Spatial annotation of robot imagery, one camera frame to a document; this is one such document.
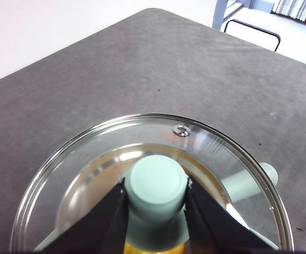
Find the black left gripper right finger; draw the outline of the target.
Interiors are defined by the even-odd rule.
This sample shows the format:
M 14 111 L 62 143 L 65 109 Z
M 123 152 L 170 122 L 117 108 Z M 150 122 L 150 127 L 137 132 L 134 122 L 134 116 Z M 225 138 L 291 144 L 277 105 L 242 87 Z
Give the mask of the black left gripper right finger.
M 275 249 L 235 220 L 190 176 L 185 215 L 193 253 L 274 253 Z

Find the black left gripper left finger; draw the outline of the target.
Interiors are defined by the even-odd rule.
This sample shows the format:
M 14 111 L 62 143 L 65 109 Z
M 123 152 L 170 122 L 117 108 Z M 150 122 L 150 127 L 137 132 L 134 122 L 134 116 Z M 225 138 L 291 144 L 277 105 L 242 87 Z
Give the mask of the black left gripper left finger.
M 124 182 L 40 253 L 123 253 L 128 225 Z

